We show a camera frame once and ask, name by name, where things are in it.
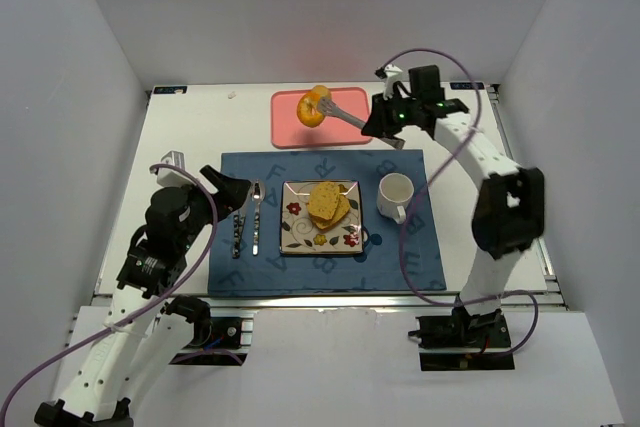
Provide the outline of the silver metal tongs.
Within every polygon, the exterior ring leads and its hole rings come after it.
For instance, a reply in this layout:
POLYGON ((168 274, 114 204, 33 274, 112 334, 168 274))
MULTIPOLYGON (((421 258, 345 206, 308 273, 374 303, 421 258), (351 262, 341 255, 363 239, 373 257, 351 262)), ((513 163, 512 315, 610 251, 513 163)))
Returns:
MULTIPOLYGON (((362 130, 365 126, 364 120, 359 119, 347 113, 346 111, 341 109, 335 102, 333 102, 332 100, 329 100, 327 97, 322 97, 319 100, 317 104, 317 110, 326 117, 333 117, 333 118, 340 119, 346 122, 347 124, 358 128, 359 130, 362 130)), ((402 150, 405 145, 405 141, 399 138, 378 137, 378 140, 380 140, 381 142, 387 144, 388 146, 396 150, 402 150)))

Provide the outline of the orange glazed bread roll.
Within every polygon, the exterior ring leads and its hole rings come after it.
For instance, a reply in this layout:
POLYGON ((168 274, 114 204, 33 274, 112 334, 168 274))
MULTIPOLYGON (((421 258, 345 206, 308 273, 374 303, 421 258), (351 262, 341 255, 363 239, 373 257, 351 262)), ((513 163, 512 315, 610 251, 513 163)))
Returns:
POLYGON ((324 114, 318 109, 321 97, 312 91, 305 93, 297 103, 296 115, 302 125, 316 128, 324 121, 324 114))

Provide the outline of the herb bread slice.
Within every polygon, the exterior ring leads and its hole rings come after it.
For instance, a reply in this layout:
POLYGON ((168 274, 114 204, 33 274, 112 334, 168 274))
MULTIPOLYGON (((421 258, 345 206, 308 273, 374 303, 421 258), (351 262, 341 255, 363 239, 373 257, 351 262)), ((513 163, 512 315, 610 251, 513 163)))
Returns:
POLYGON ((339 221, 341 221, 349 213, 350 209, 351 209, 351 206, 348 198, 344 194, 340 194, 338 197, 337 209, 331 219, 324 220, 317 216, 311 215, 311 220, 318 229, 327 230, 335 226, 339 221))
POLYGON ((320 182, 309 194, 307 211, 311 216, 322 220, 330 220, 339 204, 340 190, 335 182, 320 182))

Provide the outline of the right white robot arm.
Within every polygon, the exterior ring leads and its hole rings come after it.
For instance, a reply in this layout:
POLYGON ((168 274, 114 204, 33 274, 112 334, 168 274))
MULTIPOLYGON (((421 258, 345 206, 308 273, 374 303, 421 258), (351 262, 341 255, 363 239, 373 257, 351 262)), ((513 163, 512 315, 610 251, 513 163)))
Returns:
POLYGON ((399 133, 415 126, 454 157, 478 190, 471 220, 476 256, 447 330, 463 336, 493 326, 515 264, 544 231, 544 175, 503 155, 480 131, 469 108, 445 97, 437 66, 410 69, 407 87, 393 64, 376 74, 384 90, 373 96, 362 134, 401 148, 399 133))

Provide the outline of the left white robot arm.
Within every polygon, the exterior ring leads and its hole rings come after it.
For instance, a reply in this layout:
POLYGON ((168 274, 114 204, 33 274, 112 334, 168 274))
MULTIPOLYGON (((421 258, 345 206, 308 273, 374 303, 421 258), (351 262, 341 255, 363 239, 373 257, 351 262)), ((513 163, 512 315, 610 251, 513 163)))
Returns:
POLYGON ((132 235, 104 328, 86 341, 88 355, 59 398, 38 407, 38 426, 130 426, 175 355, 209 343, 209 306, 173 293, 195 271, 186 256, 201 231, 239 210, 252 184, 205 166, 210 193, 180 167, 151 170, 160 188, 132 235))

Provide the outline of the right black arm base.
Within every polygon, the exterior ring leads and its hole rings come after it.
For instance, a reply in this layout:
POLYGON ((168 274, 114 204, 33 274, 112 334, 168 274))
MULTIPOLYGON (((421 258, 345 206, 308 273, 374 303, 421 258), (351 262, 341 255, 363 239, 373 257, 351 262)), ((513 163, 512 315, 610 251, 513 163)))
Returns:
POLYGON ((509 371, 515 369, 511 337, 500 308, 470 315, 454 307, 449 315, 416 318, 408 337, 419 347, 423 372, 509 371))

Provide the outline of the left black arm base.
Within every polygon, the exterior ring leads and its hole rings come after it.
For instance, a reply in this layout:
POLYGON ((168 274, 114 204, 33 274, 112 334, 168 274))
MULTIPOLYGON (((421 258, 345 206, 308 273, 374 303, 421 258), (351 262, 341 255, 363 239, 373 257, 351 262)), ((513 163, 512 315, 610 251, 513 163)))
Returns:
POLYGON ((172 342, 191 335, 177 348, 171 365, 241 366, 248 356, 252 325, 236 314, 214 313, 199 298, 178 296, 161 308, 152 332, 162 332, 172 342))

